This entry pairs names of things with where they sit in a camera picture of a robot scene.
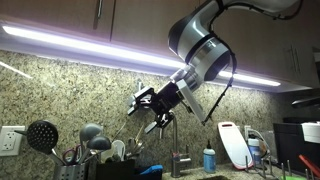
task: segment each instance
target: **kitchen sink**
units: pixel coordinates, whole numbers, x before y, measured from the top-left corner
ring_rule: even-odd
[[[203,178],[199,180],[230,180],[230,179],[225,176],[214,176],[214,177]]]

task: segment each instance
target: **robotic arm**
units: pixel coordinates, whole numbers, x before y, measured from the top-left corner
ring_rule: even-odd
[[[187,110],[194,113],[204,125],[213,110],[205,117],[192,92],[204,81],[214,80],[229,64],[230,57],[233,60],[233,73],[236,68],[235,56],[228,45],[208,30],[213,20],[225,9],[231,7],[246,8],[276,19],[290,19],[291,17],[288,16],[273,14],[287,9],[296,1],[207,0],[204,2],[190,15],[176,22],[169,32],[169,48],[185,61],[186,66],[175,72],[170,77],[171,80],[157,93],[151,87],[144,87],[134,94],[131,97],[128,115],[133,114],[140,107],[151,108],[155,113],[155,120],[145,129],[148,133],[155,127],[165,128],[173,118],[170,110],[179,103],[185,105],[183,100],[186,100],[190,106],[187,106]],[[230,79],[225,91],[231,86],[232,80],[233,78]]]

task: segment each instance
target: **electrical outlet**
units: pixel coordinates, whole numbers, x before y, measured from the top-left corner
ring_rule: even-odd
[[[248,138],[249,138],[249,132],[248,132],[249,129],[251,129],[250,125],[245,125],[244,126],[244,139],[246,141],[248,141]]]
[[[3,151],[13,150],[15,141],[16,141],[16,133],[7,132],[7,134],[4,136],[4,139],[3,139],[2,150]]]
[[[24,131],[25,129],[25,126],[2,126],[0,133],[0,156],[19,155],[22,135],[14,131]]]

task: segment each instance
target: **red handle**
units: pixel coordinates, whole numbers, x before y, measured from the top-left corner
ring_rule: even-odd
[[[304,155],[300,154],[299,158],[318,178],[320,178],[320,168],[317,165]]]

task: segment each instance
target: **wooden cabinet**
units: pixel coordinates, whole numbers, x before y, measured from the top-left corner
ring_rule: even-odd
[[[169,30],[198,5],[198,0],[117,0],[111,42],[177,58],[169,50]]]
[[[0,0],[0,14],[71,32],[110,39],[113,1]]]
[[[316,5],[305,2],[300,14],[289,21],[274,21],[245,10],[229,10],[216,20],[215,32],[236,53],[238,69],[319,87],[312,51],[320,42],[320,26],[315,22],[320,18]]]

